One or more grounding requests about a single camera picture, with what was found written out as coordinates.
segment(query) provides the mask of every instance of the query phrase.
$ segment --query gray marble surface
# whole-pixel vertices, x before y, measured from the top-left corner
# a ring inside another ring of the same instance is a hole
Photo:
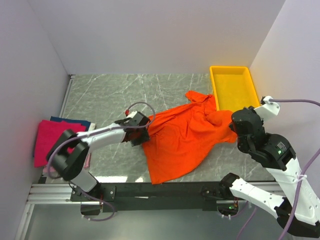
[[[125,117],[124,110],[137,101],[146,101],[156,112],[187,104],[185,93],[213,92],[209,74],[101,74],[73,76],[62,117],[88,120],[102,128]],[[149,116],[143,105],[136,110]],[[92,153],[89,171],[100,182],[150,182],[141,146],[128,143],[108,145]],[[241,153],[236,144],[220,143],[194,171],[172,182],[220,181],[235,173],[247,181],[273,181],[273,177]],[[57,183],[59,180],[48,180]]]

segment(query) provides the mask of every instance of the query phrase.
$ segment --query marble tabletop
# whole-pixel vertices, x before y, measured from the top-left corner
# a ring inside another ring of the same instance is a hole
[[[156,112],[187,104],[185,93],[193,90],[212,94],[209,74],[90,74],[74,75],[61,111],[63,118],[88,120],[97,128],[125,117],[124,110],[134,102],[145,101]],[[144,105],[136,110],[152,114]],[[89,172],[100,182],[150,182],[141,146],[129,142],[108,145],[92,153]],[[172,182],[220,181],[234,173],[247,181],[273,181],[273,177],[236,144],[216,144],[192,172]],[[59,179],[47,180],[58,183]]]

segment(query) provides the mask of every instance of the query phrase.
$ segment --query yellow tray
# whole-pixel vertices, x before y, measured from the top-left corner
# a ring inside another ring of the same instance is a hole
[[[235,112],[260,103],[249,69],[245,66],[211,66],[211,82],[217,110]]]

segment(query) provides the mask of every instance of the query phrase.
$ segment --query white wall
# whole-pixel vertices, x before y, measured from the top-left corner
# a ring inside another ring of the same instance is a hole
[[[250,66],[284,0],[28,0],[69,74]]]
[[[41,119],[57,115],[68,75],[26,0],[0,1],[0,235],[14,239]]]
[[[320,1],[286,0],[250,71],[259,96],[320,102]],[[302,166],[320,148],[320,108],[283,103],[267,130],[286,136]],[[320,158],[307,172],[320,195]]]

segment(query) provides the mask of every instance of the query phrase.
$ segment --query cable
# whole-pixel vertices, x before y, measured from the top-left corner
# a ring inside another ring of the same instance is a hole
[[[310,104],[315,104],[317,106],[320,107],[320,102],[317,101],[313,101],[313,100],[307,100],[307,99],[270,99],[270,102],[276,102],[276,103],[310,103]],[[300,176],[299,176],[299,180],[302,178],[302,175],[304,175],[306,173],[306,171],[308,170],[308,168],[311,166],[311,164],[316,160],[316,158],[320,155],[320,148],[319,150],[313,155],[313,157],[307,162],[307,164],[304,166],[304,168],[302,169]],[[293,219],[295,216],[295,212],[297,209],[297,205],[298,205],[298,199],[299,199],[299,195],[300,195],[300,189],[301,189],[301,184],[302,181],[300,180],[297,183],[296,186],[296,190],[295,190],[295,194],[294,194],[294,201],[293,201],[293,206],[292,206],[292,210],[290,212],[290,217],[285,225],[285,227],[283,228],[283,231],[281,233],[281,235],[279,236],[278,240],[282,240],[285,236],[285,234],[287,233]]]
[[[145,104],[147,105],[151,111],[152,111],[152,114],[153,114],[153,118],[150,122],[148,122],[146,125],[143,125],[143,126],[116,126],[116,127],[110,127],[110,128],[107,128],[107,129],[102,129],[100,131],[96,131],[94,133],[89,133],[87,135],[83,135],[83,136],[76,136],[76,137],[73,137],[73,138],[70,138],[68,139],[67,141],[64,141],[62,144],[60,144],[54,151],[53,153],[50,155],[49,159],[48,159],[48,163],[47,163],[47,168],[50,169],[51,165],[52,165],[52,161],[54,159],[54,156],[61,150],[61,148],[63,148],[65,145],[67,145],[68,143],[71,143],[73,141],[76,141],[76,140],[80,140],[80,139],[83,139],[83,138],[88,138],[88,137],[91,137],[91,136],[95,136],[95,135],[99,135],[99,134],[102,134],[102,133],[106,133],[106,132],[109,132],[109,131],[112,131],[112,130],[117,130],[117,129],[143,129],[143,128],[147,128],[150,124],[152,124],[155,119],[156,119],[156,111],[155,109],[149,104],[149,103],[146,103],[144,101],[138,101],[138,102],[135,102],[133,104],[131,104],[127,109],[126,109],[126,113],[129,112],[129,110],[137,105],[137,104]],[[51,178],[51,179],[58,179],[58,178],[61,178],[61,176],[53,176],[52,173],[50,171],[48,171],[48,176]],[[94,218],[89,218],[87,216],[84,216],[86,219],[90,220],[90,221],[94,221],[94,222],[102,222],[102,221],[106,221],[106,220],[109,220],[111,219],[114,215],[115,215],[115,212],[116,212],[116,209],[115,207],[110,204],[109,202],[107,201],[104,201],[102,199],[98,199],[94,196],[90,196],[89,194],[87,194],[85,191],[83,191],[79,186],[77,186],[77,188],[80,190],[80,192],[85,196],[87,197],[88,199],[91,199],[91,200],[94,200],[94,201],[98,201],[100,203],[103,203],[107,206],[109,206],[111,209],[112,209],[112,214],[106,218],[102,218],[102,219],[94,219]]]
[[[247,225],[249,224],[250,220],[254,217],[254,215],[256,214],[257,211],[257,207],[254,208],[251,216],[248,218],[248,220],[245,222],[245,224],[243,225],[243,227],[240,229],[238,235],[236,236],[236,240],[240,239],[240,235],[242,234],[242,232],[245,230],[245,228],[247,227]]]
[[[236,215],[230,216],[230,218],[233,219],[233,218],[236,218],[236,217],[239,217],[240,215],[242,215],[242,214],[245,212],[245,209],[246,209],[248,203],[249,203],[249,202],[246,201],[245,204],[244,204],[244,206],[243,206],[243,208],[242,208],[240,211],[238,211],[238,213],[237,213]]]

